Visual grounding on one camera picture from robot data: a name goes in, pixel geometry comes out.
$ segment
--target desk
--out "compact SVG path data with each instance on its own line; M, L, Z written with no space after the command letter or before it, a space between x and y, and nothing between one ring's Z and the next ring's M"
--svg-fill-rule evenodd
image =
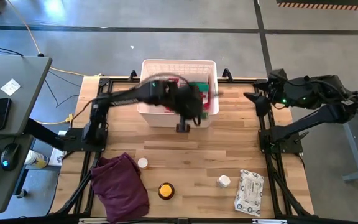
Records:
M85 77L78 98L76 114L96 96L99 77ZM115 83L114 91L132 87L130 83ZM111 108L108 113L109 137L103 156L111 158L127 152L135 160L146 157L149 168L142 171L142 181L149 194L150 211L146 217L188 218L252 218L234 211L234 197L240 169L267 175L264 155L260 152L257 131L260 129L255 108L242 93L253 92L251 85L219 84L219 113L209 128L193 128L189 134L179 134L175 128L151 128L136 110L136 105ZM277 124L292 121L290 110L274 110ZM89 121L87 108L75 120L74 127ZM55 200L51 212L56 212L77 188L83 152L74 152L63 161ZM299 158L283 154L287 184L304 208L313 213L305 172ZM232 183L226 189L216 187L220 175L228 175ZM168 201L158 197L160 184L170 182L175 196ZM269 182L264 183L261 218L274 217ZM85 188L83 211L89 187ZM282 194L278 197L283 210ZM105 209L97 196L92 217L105 217Z
M0 98L10 97L12 106L9 112L9 120L6 129L0 131L1 134L11 138L0 140L0 158L5 146L13 141L14 136L23 133L29 120L30 113L40 92L42 83L45 80L52 59L47 57L21 57L15 55L0 55L0 88L10 79L15 79L21 88L12 96L8 96L0 90ZM30 134L23 134L16 137L16 143L20 144L19 161L17 167L12 171L3 171L0 163L0 212L5 211L12 197L15 188L21 190L25 178L25 158L34 138Z

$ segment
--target computer mouse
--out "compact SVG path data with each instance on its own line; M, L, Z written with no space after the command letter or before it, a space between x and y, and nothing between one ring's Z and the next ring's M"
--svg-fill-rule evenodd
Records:
M11 171L17 166L19 147L20 145L16 143L10 143L5 146L1 154L1 165L4 171Z

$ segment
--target wet wipes package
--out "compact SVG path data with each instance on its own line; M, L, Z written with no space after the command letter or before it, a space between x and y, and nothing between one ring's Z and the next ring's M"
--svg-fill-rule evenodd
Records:
M247 170L240 170L239 189L234 201L234 209L250 215L260 216L260 203L264 177Z

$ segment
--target purple towel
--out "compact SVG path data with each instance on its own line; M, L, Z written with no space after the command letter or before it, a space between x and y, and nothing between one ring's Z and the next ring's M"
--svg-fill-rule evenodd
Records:
M106 208L109 222L124 222L148 214L149 198L140 170L126 152L112 159L100 158L91 173L92 188Z

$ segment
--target white bottle cap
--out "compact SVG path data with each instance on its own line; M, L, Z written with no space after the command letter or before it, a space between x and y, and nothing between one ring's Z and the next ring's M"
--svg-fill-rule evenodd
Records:
M222 187L227 187L230 185L230 178L226 175L220 176L218 181Z
M140 168L143 168L143 169L146 169L147 165L149 164L149 162L147 161L146 158L140 158L138 161L137 161L137 165L140 167Z

